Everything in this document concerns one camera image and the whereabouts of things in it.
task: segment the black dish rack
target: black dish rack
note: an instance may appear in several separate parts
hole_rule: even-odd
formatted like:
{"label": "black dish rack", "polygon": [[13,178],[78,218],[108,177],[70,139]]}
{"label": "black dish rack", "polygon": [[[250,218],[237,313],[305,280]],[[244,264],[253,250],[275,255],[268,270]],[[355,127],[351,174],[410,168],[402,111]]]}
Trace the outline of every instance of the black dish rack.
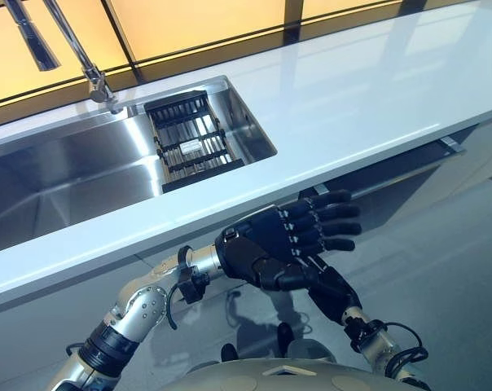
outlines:
{"label": "black dish rack", "polygon": [[144,108],[165,171],[164,193],[244,165],[229,148],[206,91],[176,94]]}

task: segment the chrome faucet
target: chrome faucet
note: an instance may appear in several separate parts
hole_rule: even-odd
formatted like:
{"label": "chrome faucet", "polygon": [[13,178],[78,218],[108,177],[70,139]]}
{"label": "chrome faucet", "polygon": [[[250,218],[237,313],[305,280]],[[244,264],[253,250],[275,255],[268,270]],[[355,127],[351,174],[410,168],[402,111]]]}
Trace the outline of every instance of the chrome faucet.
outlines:
{"label": "chrome faucet", "polygon": [[[27,11],[21,3],[21,0],[4,0],[4,3],[11,13],[13,19],[18,24],[25,43],[31,50],[34,60],[41,71],[51,70],[59,66],[54,55],[45,43],[36,26],[31,22]],[[81,63],[81,70],[89,80],[90,98],[97,103],[105,103],[105,106],[112,114],[117,114],[121,109],[115,109],[116,96],[108,86],[105,80],[104,72],[101,72],[96,65],[90,61],[83,46],[73,32],[70,24],[65,18],[64,13],[55,0],[43,0],[47,10],[51,13],[54,21],[58,25],[62,34],[67,39],[68,44],[72,47],[74,54]]]}

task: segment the kitchen counter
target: kitchen counter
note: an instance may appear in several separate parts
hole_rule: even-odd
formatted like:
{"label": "kitchen counter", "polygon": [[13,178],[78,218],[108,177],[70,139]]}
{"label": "kitchen counter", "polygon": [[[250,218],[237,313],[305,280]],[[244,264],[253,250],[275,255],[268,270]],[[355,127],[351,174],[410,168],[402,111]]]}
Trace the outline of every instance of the kitchen counter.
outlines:
{"label": "kitchen counter", "polygon": [[[119,92],[226,75],[277,155],[0,251],[0,305],[492,117],[492,0],[369,24]],[[0,126],[0,143],[97,112]]]}

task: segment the sink basin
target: sink basin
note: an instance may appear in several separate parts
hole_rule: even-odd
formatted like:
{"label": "sink basin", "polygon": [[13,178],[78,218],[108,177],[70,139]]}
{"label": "sink basin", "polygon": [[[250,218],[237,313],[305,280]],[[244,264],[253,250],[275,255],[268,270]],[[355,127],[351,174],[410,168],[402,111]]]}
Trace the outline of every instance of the sink basin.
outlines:
{"label": "sink basin", "polygon": [[0,144],[0,250],[160,196],[171,178],[145,107],[193,90],[207,94],[235,159],[248,165],[276,153],[225,77],[132,102],[117,115],[35,130]]}

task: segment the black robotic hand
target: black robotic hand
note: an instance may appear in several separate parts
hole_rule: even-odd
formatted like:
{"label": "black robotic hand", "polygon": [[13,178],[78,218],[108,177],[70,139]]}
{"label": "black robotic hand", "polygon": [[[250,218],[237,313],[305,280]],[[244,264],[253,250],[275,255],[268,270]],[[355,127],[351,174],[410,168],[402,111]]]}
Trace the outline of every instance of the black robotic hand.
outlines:
{"label": "black robotic hand", "polygon": [[270,206],[227,227],[216,239],[217,250],[234,238],[244,237],[273,258],[286,262],[328,250],[352,251],[351,239],[336,237],[362,231],[356,222],[339,221],[360,214],[357,206],[349,204],[350,200],[348,191],[333,191],[279,207]]}
{"label": "black robotic hand", "polygon": [[358,235],[358,207],[349,204],[347,191],[305,198],[280,207],[271,206],[227,227],[216,239],[226,275],[267,290],[308,288],[319,309],[341,324],[350,306],[361,308],[356,292],[319,256],[327,250],[351,251]]}

